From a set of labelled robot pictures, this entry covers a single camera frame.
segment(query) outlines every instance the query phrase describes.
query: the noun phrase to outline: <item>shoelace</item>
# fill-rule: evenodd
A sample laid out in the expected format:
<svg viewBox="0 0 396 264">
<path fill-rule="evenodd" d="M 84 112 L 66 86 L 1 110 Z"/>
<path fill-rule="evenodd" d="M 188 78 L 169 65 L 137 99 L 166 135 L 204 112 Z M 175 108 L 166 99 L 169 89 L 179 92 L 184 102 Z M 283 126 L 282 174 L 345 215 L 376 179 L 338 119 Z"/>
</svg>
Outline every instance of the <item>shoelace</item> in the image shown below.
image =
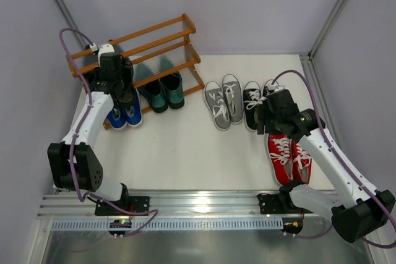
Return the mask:
<svg viewBox="0 0 396 264">
<path fill-rule="evenodd" d="M 296 158 L 294 158 L 293 162 L 297 161 L 298 162 L 298 169 L 300 171 L 302 171 L 304 169 L 304 166 L 303 166 L 303 163 L 301 162 L 301 160 L 305 159 L 305 160 L 309 161 L 310 159 L 312 159 L 312 157 L 298 143 L 296 144 L 296 148 L 297 148 L 297 154 L 298 155 L 297 155 Z"/>
<path fill-rule="evenodd" d="M 262 103 L 265 100 L 265 97 L 260 97 L 260 90 L 249 91 L 250 100 L 245 100 L 243 103 L 247 103 L 246 109 L 250 110 L 259 103 Z"/>
<path fill-rule="evenodd" d="M 281 139 L 272 139 L 276 148 L 279 150 L 280 155 L 276 153 L 270 153 L 271 159 L 274 161 L 280 161 L 280 164 L 285 165 L 290 160 L 290 143 L 287 137 Z"/>
<path fill-rule="evenodd" d="M 234 102 L 234 90 L 233 88 L 236 87 L 236 85 L 233 83 L 232 85 L 224 85 L 225 90 L 225 96 L 227 97 L 227 100 L 230 104 L 230 113 L 231 114 L 236 114 L 236 106 Z"/>
<path fill-rule="evenodd" d="M 228 119 L 227 109 L 225 108 L 225 103 L 223 99 L 223 92 L 218 91 L 218 96 L 214 93 L 209 93 L 209 97 L 217 102 L 218 105 L 212 107 L 213 113 L 213 120 L 216 119 L 218 116 L 222 115 L 224 119 Z"/>
</svg>

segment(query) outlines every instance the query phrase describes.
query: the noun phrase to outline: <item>wall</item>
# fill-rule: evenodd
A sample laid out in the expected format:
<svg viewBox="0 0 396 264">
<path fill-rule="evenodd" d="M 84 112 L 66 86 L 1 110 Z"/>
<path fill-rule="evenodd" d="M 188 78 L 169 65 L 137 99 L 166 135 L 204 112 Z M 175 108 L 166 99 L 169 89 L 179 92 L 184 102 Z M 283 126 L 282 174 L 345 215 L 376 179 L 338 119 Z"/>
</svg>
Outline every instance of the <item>wall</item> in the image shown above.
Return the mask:
<svg viewBox="0 0 396 264">
<path fill-rule="evenodd" d="M 395 20 L 395 0 L 349 0 L 316 57 L 347 155 L 379 189 L 394 195 Z M 387 235 L 385 242 L 393 242 L 390 228 Z"/>
<path fill-rule="evenodd" d="M 97 43 L 185 12 L 197 26 L 200 54 L 262 54 L 309 51 L 336 0 L 64 1 Z"/>
<path fill-rule="evenodd" d="M 52 180 L 46 149 L 68 130 L 80 88 L 58 41 L 66 24 L 53 1 L 0 7 L 0 263 L 14 264 L 26 263 Z"/>
</svg>

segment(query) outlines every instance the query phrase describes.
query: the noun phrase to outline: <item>red sneaker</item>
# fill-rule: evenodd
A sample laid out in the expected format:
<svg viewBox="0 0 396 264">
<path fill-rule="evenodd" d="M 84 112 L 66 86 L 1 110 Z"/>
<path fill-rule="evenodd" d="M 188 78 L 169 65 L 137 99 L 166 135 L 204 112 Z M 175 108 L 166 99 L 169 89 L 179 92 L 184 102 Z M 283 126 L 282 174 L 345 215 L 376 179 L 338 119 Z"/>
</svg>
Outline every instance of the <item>red sneaker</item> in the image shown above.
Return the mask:
<svg viewBox="0 0 396 264">
<path fill-rule="evenodd" d="M 290 141 L 286 135 L 268 135 L 267 153 L 271 159 L 275 180 L 285 185 L 293 180 Z"/>
<path fill-rule="evenodd" d="M 291 141 L 291 155 L 293 156 L 294 179 L 309 184 L 312 170 L 312 157 L 294 140 Z"/>
</svg>

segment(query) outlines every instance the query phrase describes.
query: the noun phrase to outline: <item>white tabletop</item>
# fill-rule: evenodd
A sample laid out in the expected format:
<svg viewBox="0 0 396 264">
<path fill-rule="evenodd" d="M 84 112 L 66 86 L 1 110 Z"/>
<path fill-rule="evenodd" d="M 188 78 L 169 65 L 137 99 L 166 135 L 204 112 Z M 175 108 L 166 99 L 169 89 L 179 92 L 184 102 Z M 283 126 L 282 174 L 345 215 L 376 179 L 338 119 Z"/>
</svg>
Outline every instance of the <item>white tabletop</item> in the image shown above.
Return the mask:
<svg viewBox="0 0 396 264">
<path fill-rule="evenodd" d="M 205 83 L 215 80 L 220 84 L 224 75 L 233 74 L 242 87 L 250 80 L 262 86 L 283 70 L 303 72 L 298 55 L 203 55 L 201 60 L 196 67 Z M 188 70 L 181 74 L 185 89 L 196 84 Z M 308 92 L 296 75 L 288 74 L 279 82 L 290 89 L 300 110 L 311 107 Z M 84 101 L 82 92 L 75 119 Z M 249 132 L 243 123 L 232 125 L 225 132 L 217 130 L 202 92 L 188 95 L 185 101 L 179 110 L 144 114 L 144 122 L 138 128 L 103 129 L 94 151 L 105 175 L 130 189 L 279 188 L 273 179 L 263 135 Z M 309 185 L 314 189 L 333 189 L 316 163 Z"/>
</svg>

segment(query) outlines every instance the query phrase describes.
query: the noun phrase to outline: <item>gray sneaker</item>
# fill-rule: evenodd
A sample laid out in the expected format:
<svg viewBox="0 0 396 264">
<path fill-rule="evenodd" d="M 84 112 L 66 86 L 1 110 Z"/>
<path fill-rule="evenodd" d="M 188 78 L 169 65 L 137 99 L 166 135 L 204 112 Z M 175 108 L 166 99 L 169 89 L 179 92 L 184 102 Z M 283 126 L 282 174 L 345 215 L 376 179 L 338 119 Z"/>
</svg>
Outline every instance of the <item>gray sneaker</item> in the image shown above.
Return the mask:
<svg viewBox="0 0 396 264">
<path fill-rule="evenodd" d="M 222 89 L 217 82 L 211 81 L 206 84 L 204 97 L 217 129 L 227 130 L 230 128 L 230 114 L 228 112 L 227 104 L 224 102 Z"/>
<path fill-rule="evenodd" d="M 223 78 L 224 99 L 230 112 L 231 122 L 239 124 L 243 120 L 242 91 L 238 79 L 227 74 Z"/>
</svg>

